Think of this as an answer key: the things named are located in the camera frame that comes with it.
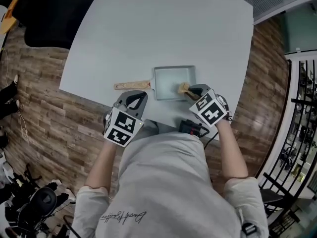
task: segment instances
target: wooden handle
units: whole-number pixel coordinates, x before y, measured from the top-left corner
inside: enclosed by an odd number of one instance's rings
[[[114,84],[115,90],[130,90],[130,89],[150,89],[150,81],[137,81],[137,82],[127,82]]]

